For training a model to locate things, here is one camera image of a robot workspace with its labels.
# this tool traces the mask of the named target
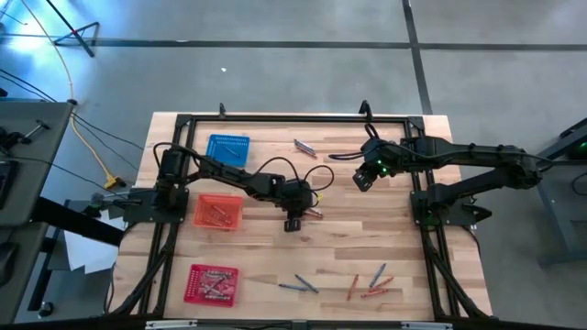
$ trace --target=gray floor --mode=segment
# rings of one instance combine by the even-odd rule
[[[67,33],[44,1],[29,2],[50,34]],[[407,41],[399,0],[54,2],[76,27],[100,21],[101,38]],[[582,0],[413,0],[412,6],[421,42],[587,42]],[[20,27],[3,17],[10,32],[39,33],[19,1],[8,13],[29,23]],[[61,51],[72,72],[74,97],[82,103],[80,115],[139,144],[152,112],[215,111],[219,102],[229,111],[354,113],[366,98],[379,114],[422,113],[409,50],[99,48],[94,59],[79,48]],[[429,50],[422,58],[432,110],[449,116],[456,142],[516,144],[538,152],[587,114],[585,52]],[[2,45],[0,67],[55,98],[69,97],[58,58],[39,39]],[[93,142],[116,175],[134,180],[132,168]],[[138,164],[136,150],[108,143]],[[71,131],[56,163],[104,180]],[[476,173],[462,169],[464,177]],[[61,202],[92,192],[93,186],[53,170],[43,193]],[[494,211],[479,225],[478,236],[495,315],[587,326],[587,263],[537,265],[537,257],[557,246],[537,191],[500,190],[479,198]],[[50,319],[99,314],[106,279],[105,273],[55,276],[48,299],[58,309]],[[23,312],[18,320],[35,318]]]

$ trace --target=red box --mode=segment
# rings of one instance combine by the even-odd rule
[[[242,197],[200,193],[195,206],[194,226],[236,230],[242,217]]]
[[[222,278],[222,274],[226,274],[228,277]],[[235,304],[237,283],[238,269],[194,264],[190,268],[183,301],[218,307],[232,307]],[[213,290],[208,291],[208,288],[212,285],[215,285]],[[214,299],[212,298],[214,296],[223,296],[226,299]]]

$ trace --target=wooden table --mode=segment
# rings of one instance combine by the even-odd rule
[[[138,187],[152,187],[155,183],[157,166],[152,146],[172,140],[176,115],[153,115],[138,172]],[[446,116],[428,115],[424,119],[429,136],[451,140]],[[376,128],[385,139],[399,141],[404,136],[401,125],[377,124]],[[408,194],[412,190],[410,176],[402,174],[379,179],[368,192],[360,192],[351,176],[362,160],[335,161],[327,157],[329,153],[359,150],[368,138],[363,124],[201,122],[195,130],[195,150],[205,154],[211,134],[250,137],[247,171],[255,171],[271,157],[284,156],[293,162],[300,176],[315,165],[326,164],[334,170],[336,179],[330,188],[323,191],[324,198],[318,206],[324,213],[324,219],[315,220],[307,216],[302,230],[295,233],[283,232],[284,212],[271,203],[257,202],[249,197],[244,201],[238,231],[194,227],[191,222],[198,193],[246,194],[211,180],[190,184],[188,215],[181,225],[175,248],[165,317],[433,319],[421,237],[408,206]],[[294,147],[294,138],[311,145],[318,159],[299,152]],[[272,162],[264,171],[281,173],[288,179],[294,176],[292,169],[281,161]],[[447,166],[436,170],[435,178],[437,182],[456,182],[460,179],[460,172],[458,167]],[[317,170],[309,181],[313,187],[322,186],[329,181],[329,174],[324,169]],[[153,224],[137,225],[122,242],[116,262],[116,294],[112,309],[122,303],[144,273],[153,228]],[[490,314],[482,264],[474,241],[469,233],[459,227],[447,227],[446,236],[453,273],[477,305]],[[387,267],[381,279],[395,277],[388,285],[392,291],[361,299],[359,293],[366,291],[383,262],[387,263]],[[235,306],[221,308],[183,302],[192,264],[238,268],[241,276]],[[277,286],[277,283],[299,284],[295,273],[313,283],[320,293],[292,291]],[[360,275],[358,291],[347,302],[347,292],[355,274]],[[444,281],[440,280],[438,285],[443,307],[447,311]],[[158,286],[159,278],[151,294],[151,308],[156,301]]]

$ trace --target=yellow cable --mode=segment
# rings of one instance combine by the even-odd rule
[[[70,85],[70,99],[73,100],[73,82],[72,82],[72,76],[70,75],[70,71],[67,68],[67,64],[65,63],[65,60],[63,59],[63,56],[61,56],[61,52],[59,51],[59,49],[57,48],[57,46],[53,43],[51,37],[49,36],[49,33],[47,33],[47,30],[45,30],[45,28],[43,27],[43,25],[40,24],[39,20],[37,19],[37,17],[33,13],[33,11],[27,5],[27,2],[25,2],[25,0],[21,0],[21,1],[22,1],[22,4],[27,8],[28,12],[37,21],[37,24],[39,24],[40,29],[43,30],[43,33],[45,34],[45,36],[47,37],[47,39],[49,39],[50,44],[53,46],[53,48],[57,52],[57,55],[59,55],[59,58],[61,60],[61,63],[63,64],[63,68],[65,69],[65,73],[67,73],[67,80],[68,80],[69,85]],[[102,160],[98,156],[97,152],[95,152],[94,148],[92,148],[92,146],[90,146],[90,144],[83,138],[82,134],[80,134],[80,132],[77,130],[77,126],[75,125],[75,120],[73,120],[74,119],[73,118],[73,115],[75,115],[75,111],[76,111],[76,109],[74,108],[72,110],[72,115],[70,116],[70,123],[72,124],[73,132],[84,143],[84,145],[87,148],[89,148],[90,151],[92,151],[92,154],[94,155],[94,158],[98,161],[98,164],[100,164],[100,167],[102,167],[102,170],[104,170],[104,173],[106,175],[106,181],[107,181],[106,185],[110,185],[111,186],[112,182],[115,182],[116,181],[116,177],[114,175],[112,175],[112,173],[110,173],[110,171],[108,170],[108,168],[106,167],[106,165],[102,162]]]

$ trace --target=blue basket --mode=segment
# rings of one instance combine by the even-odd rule
[[[205,155],[226,165],[245,167],[249,155],[250,137],[213,134],[208,139]]]

